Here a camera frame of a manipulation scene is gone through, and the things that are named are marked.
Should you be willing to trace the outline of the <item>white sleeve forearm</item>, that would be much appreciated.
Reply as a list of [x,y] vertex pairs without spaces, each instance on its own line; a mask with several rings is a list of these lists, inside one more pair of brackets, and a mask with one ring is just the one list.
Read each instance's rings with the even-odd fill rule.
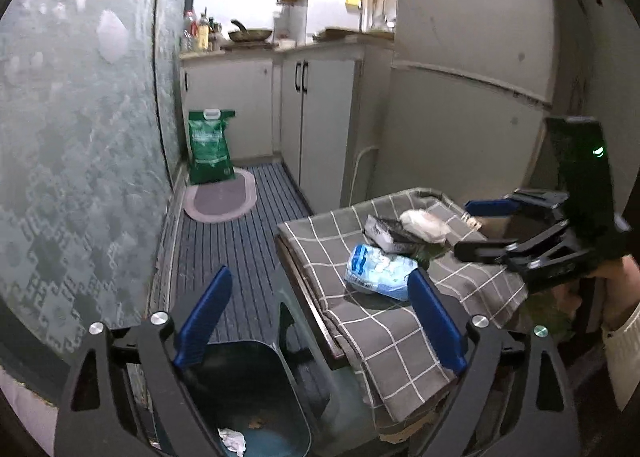
[[640,381],[640,324],[636,307],[616,330],[604,330],[603,342],[615,403],[622,411]]

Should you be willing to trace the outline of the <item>person right hand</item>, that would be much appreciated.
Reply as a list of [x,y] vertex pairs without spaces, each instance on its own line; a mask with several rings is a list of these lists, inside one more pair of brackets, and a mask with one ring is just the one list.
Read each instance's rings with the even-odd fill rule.
[[603,324],[608,330],[620,329],[640,302],[639,266],[632,255],[615,261],[606,261],[589,277],[605,282]]

